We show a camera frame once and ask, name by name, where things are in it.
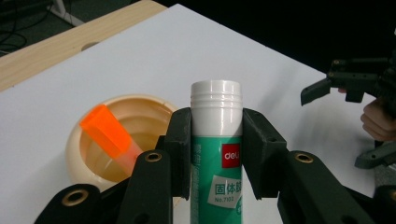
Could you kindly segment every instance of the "orange marker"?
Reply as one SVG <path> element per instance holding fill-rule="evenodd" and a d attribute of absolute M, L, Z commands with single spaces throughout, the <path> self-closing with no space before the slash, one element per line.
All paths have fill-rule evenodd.
<path fill-rule="evenodd" d="M 143 151 L 107 106 L 95 107 L 79 126 L 127 175 L 132 174 L 137 157 Z"/>

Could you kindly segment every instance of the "red logo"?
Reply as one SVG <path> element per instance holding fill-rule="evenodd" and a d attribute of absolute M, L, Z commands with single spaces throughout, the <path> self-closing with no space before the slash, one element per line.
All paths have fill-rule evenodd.
<path fill-rule="evenodd" d="M 222 168 L 234 168 L 240 166 L 239 156 L 239 144 L 223 144 L 221 146 L 221 167 Z"/>

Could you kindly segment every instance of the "wooden edge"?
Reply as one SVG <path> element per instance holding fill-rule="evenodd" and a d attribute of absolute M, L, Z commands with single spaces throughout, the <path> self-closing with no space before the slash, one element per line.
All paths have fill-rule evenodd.
<path fill-rule="evenodd" d="M 86 45 L 101 42 L 166 9 L 156 2 L 142 0 L 3 56 L 0 58 L 0 91 L 78 54 Z"/>

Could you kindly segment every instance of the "orange cap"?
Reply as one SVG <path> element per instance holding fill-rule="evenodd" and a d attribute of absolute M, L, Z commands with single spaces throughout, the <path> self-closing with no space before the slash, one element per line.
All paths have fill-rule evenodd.
<path fill-rule="evenodd" d="M 105 105 L 95 107 L 79 126 L 113 159 L 132 143 L 131 136 Z"/>

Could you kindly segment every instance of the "beige cup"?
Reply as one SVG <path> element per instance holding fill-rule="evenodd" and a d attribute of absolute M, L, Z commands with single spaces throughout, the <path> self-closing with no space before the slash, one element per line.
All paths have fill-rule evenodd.
<path fill-rule="evenodd" d="M 102 104 L 107 105 L 144 151 L 155 148 L 158 137 L 166 134 L 172 113 L 177 110 L 163 99 L 141 94 L 116 97 Z M 121 168 L 82 132 L 79 123 L 80 120 L 70 133 L 66 146 L 66 163 L 72 183 L 92 184 L 103 191 L 127 178 Z"/>

